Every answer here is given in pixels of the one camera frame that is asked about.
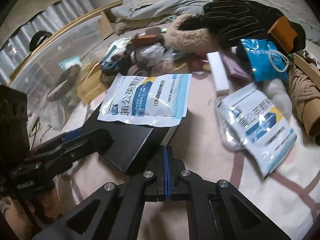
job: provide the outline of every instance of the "white cable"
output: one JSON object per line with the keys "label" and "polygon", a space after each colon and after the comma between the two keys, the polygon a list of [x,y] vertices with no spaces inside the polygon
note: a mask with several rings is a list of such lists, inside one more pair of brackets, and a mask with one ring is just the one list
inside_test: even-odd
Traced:
{"label": "white cable", "polygon": [[[285,65],[285,67],[284,67],[283,70],[279,69],[279,68],[273,63],[273,60],[272,60],[272,58],[271,58],[271,53],[272,53],[272,52],[280,55],[280,57],[286,62],[286,65]],[[274,68],[276,71],[278,71],[278,72],[281,73],[281,72],[284,72],[284,71],[287,70],[290,61],[289,61],[289,59],[288,59],[285,55],[283,55],[283,54],[282,54],[281,52],[279,52],[278,50],[275,50],[275,49],[269,50],[269,52],[268,52],[268,58],[269,58],[269,61],[270,61],[271,65],[273,66],[273,68]]]}

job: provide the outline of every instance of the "yellow label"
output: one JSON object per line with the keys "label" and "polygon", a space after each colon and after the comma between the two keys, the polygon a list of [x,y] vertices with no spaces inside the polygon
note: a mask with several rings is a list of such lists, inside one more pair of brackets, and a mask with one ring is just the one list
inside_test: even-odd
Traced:
{"label": "yellow label", "polygon": [[151,81],[152,83],[156,81],[156,77],[147,77],[144,81],[141,82],[141,85]]}
{"label": "yellow label", "polygon": [[276,114],[277,122],[279,122],[279,121],[283,118],[283,115],[281,114],[281,112],[279,111],[279,109],[276,108],[275,106],[273,106],[273,107],[270,108],[269,113]]}

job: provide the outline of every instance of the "medicine packet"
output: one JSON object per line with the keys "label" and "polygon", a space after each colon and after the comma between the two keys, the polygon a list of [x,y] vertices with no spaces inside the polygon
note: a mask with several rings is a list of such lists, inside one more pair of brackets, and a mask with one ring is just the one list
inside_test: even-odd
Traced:
{"label": "medicine packet", "polygon": [[218,110],[255,158],[263,177],[281,163],[297,139],[287,120],[255,83],[224,98]]}
{"label": "medicine packet", "polygon": [[58,63],[59,67],[62,70],[67,70],[68,68],[70,68],[71,66],[76,65],[76,64],[78,64],[80,67],[83,66],[79,56],[71,57],[71,58],[68,58],[68,59]]}
{"label": "medicine packet", "polygon": [[123,76],[113,81],[98,120],[171,127],[187,114],[191,74]]}
{"label": "medicine packet", "polygon": [[[272,41],[241,39],[241,43],[248,55],[255,82],[273,80],[275,78],[279,78],[283,81],[288,80],[286,71],[278,72],[270,63],[268,56],[269,51],[277,50]],[[274,65],[281,71],[284,70],[285,64],[280,55],[271,51],[270,56]]]}

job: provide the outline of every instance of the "wire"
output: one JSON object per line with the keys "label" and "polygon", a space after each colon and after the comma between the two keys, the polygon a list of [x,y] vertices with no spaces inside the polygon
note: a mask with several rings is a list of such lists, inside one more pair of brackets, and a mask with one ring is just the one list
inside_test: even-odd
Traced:
{"label": "wire", "polygon": [[[271,58],[271,53],[272,53],[272,52],[280,55],[280,57],[286,62],[286,65],[285,65],[285,67],[284,67],[283,70],[279,69],[279,68],[273,63],[273,60],[272,60],[272,58]],[[278,71],[278,72],[281,73],[281,72],[284,72],[284,71],[287,70],[287,68],[288,68],[288,66],[289,66],[290,60],[289,60],[285,55],[283,55],[281,52],[279,52],[278,50],[275,50],[275,49],[269,50],[269,52],[268,52],[268,58],[269,58],[269,61],[270,61],[271,65],[273,66],[273,68],[274,68],[276,71]]]}
{"label": "wire", "polygon": [[43,133],[43,135],[41,136],[41,138],[40,138],[40,144],[42,143],[42,139],[43,139],[43,137],[45,136],[45,134],[52,128],[52,126],[51,125],[48,125],[48,129]]}
{"label": "wire", "polygon": [[[34,126],[33,126],[33,129],[32,129],[31,131],[33,131],[33,130],[36,128],[36,127],[35,127],[36,124],[37,124],[37,123],[35,122],[35,124],[34,124]],[[42,130],[41,122],[39,121],[38,129],[37,129],[33,134],[30,134],[30,135],[29,135],[29,138],[33,137],[36,132],[40,132],[41,130]]]}
{"label": "wire", "polygon": [[35,130],[35,133],[34,133],[31,149],[33,149],[33,145],[35,144],[35,140],[36,140],[36,136],[37,136],[37,132],[38,132],[38,123],[39,123],[39,119],[36,121],[36,130]]}

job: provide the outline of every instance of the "jute rope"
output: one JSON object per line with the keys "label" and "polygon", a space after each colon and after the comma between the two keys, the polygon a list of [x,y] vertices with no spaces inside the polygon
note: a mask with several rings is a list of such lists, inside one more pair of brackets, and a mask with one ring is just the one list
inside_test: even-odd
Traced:
{"label": "jute rope", "polygon": [[296,109],[298,118],[302,122],[302,113],[305,103],[319,98],[320,92],[316,85],[296,65],[288,68],[288,95],[293,108]]}

